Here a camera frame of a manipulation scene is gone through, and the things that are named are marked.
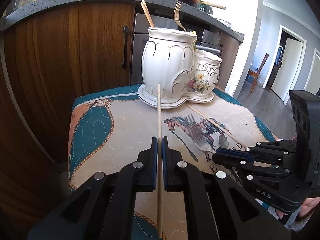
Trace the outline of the person right hand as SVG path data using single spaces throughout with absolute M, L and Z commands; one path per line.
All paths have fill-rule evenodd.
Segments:
M 285 214 L 279 210 L 275 210 L 274 216 L 277 220 L 289 217 L 285 223 L 285 227 L 293 232 L 299 232 L 304 228 L 312 214 L 319 205 L 319 197 L 317 198 L 307 198 L 301 207 L 291 214 Z

